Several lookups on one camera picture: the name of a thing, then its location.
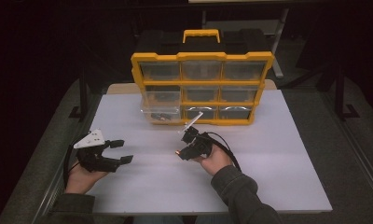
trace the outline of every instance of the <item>yellow carrying handle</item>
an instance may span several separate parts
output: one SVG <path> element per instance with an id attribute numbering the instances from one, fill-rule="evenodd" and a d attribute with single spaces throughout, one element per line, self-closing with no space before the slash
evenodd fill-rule
<path id="1" fill-rule="evenodd" d="M 185 30 L 184 31 L 184 38 L 183 44 L 186 43 L 187 36 L 216 36 L 216 42 L 219 43 L 219 32 L 218 30 L 211 29 L 211 30 Z"/>

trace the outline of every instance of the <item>yellow storage organizer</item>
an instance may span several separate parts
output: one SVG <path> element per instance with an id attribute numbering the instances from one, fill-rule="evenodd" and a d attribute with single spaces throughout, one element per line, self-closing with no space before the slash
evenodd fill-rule
<path id="1" fill-rule="evenodd" d="M 262 32 L 143 32 L 131 56 L 141 110 L 154 124 L 248 125 L 274 56 Z"/>

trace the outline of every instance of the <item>clear plastic drawer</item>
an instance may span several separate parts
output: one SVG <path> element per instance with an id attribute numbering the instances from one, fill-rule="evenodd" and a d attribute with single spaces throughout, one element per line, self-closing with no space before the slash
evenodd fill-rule
<path id="1" fill-rule="evenodd" d="M 259 80 L 266 62 L 225 62 L 224 79 L 232 80 Z"/>
<path id="2" fill-rule="evenodd" d="M 216 106 L 184 106 L 186 119 L 194 119 L 199 112 L 203 114 L 200 119 L 215 119 Z"/>
<path id="3" fill-rule="evenodd" d="M 163 95 L 166 100 L 158 100 L 157 94 L 161 93 L 168 94 L 167 96 Z M 140 109 L 145 118 L 152 123 L 179 122 L 181 120 L 180 92 L 146 92 L 142 98 Z"/>
<path id="4" fill-rule="evenodd" d="M 181 91 L 179 86 L 146 86 L 145 100 L 150 105 L 174 103 L 179 105 Z"/>
<path id="5" fill-rule="evenodd" d="M 218 86 L 184 86 L 184 100 L 191 102 L 217 101 L 218 89 Z"/>
<path id="6" fill-rule="evenodd" d="M 220 106 L 220 119 L 248 119 L 251 113 L 251 106 Z"/>
<path id="7" fill-rule="evenodd" d="M 144 80 L 179 80 L 179 62 L 142 62 Z"/>
<path id="8" fill-rule="evenodd" d="M 219 61 L 185 61 L 181 63 L 183 79 L 213 80 L 219 79 L 221 62 Z"/>
<path id="9" fill-rule="evenodd" d="M 253 102 L 257 86 L 222 86 L 221 102 Z"/>

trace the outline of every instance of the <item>person's left hand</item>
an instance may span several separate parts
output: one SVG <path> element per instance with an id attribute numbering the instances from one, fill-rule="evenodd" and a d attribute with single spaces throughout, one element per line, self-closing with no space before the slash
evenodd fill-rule
<path id="1" fill-rule="evenodd" d="M 78 164 L 69 173 L 67 188 L 64 193 L 85 194 L 98 180 L 106 175 L 108 175 L 107 172 L 89 172 Z"/>

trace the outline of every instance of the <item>small object in drawer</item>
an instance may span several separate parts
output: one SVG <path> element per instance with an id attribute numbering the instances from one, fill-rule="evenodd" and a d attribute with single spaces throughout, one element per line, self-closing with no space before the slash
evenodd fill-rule
<path id="1" fill-rule="evenodd" d="M 152 113 L 151 118 L 161 120 L 161 121 L 172 120 L 172 116 L 168 114 L 163 114 L 163 113 Z"/>

